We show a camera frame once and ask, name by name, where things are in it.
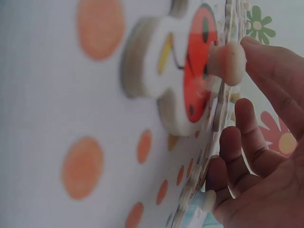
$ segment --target orange dot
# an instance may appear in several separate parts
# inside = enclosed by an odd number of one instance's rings
[[[193,158],[191,159],[188,169],[187,169],[187,178],[189,178],[191,171],[192,171],[192,166],[193,166]]]
[[[178,136],[169,134],[168,136],[168,150],[172,151],[178,141]]]
[[[196,132],[195,132],[195,138],[198,138],[199,135],[200,135],[200,131],[196,131]]]
[[[179,186],[181,184],[182,177],[184,175],[184,166],[180,168],[179,174],[177,175],[176,185]]]
[[[137,145],[137,160],[140,164],[143,164],[149,156],[152,144],[152,133],[150,130],[146,130],[142,133],[138,145]]]
[[[83,137],[67,153],[62,166],[62,182],[70,197],[81,200],[95,189],[103,171],[104,155],[98,141]]]
[[[125,228],[137,228],[142,220],[143,204],[136,203],[129,213],[129,216],[125,222]]]
[[[80,0],[77,20],[80,44],[94,60],[108,58],[124,36],[120,0]]]
[[[168,191],[168,181],[165,180],[162,183],[160,190],[158,191],[156,205],[160,205],[162,203],[163,199],[167,194],[167,191]]]

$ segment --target hand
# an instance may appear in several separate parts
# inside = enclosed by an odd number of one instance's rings
[[[304,227],[304,58],[251,38],[241,42],[247,72],[298,141],[288,159],[268,148],[253,105],[236,103],[236,127],[220,138],[219,157],[210,161],[207,190],[217,194],[215,218],[225,228]],[[251,170],[250,174],[241,153]]]

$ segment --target red ladybug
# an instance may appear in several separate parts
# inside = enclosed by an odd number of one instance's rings
[[[211,7],[204,3],[193,17],[185,66],[179,66],[174,57],[176,66],[184,71],[185,108],[189,121],[193,123],[201,119],[211,96],[207,91],[207,64],[212,43],[218,44],[216,22]]]

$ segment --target ladybug puzzle piece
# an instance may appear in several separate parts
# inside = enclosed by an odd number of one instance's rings
[[[218,46],[212,6],[175,1],[171,14],[143,18],[134,28],[122,62],[122,84],[129,97],[157,100],[161,121],[169,133],[193,135],[201,129],[212,97],[214,76],[230,86],[245,74],[240,44]]]

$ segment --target yellow flower center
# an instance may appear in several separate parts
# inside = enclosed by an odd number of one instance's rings
[[[279,141],[279,149],[283,154],[291,154],[296,147],[296,140],[294,136],[290,133],[284,133]]]
[[[259,31],[259,30],[262,29],[262,27],[263,27],[263,26],[262,26],[261,22],[259,22],[259,21],[253,22],[253,28],[254,28],[255,30]]]

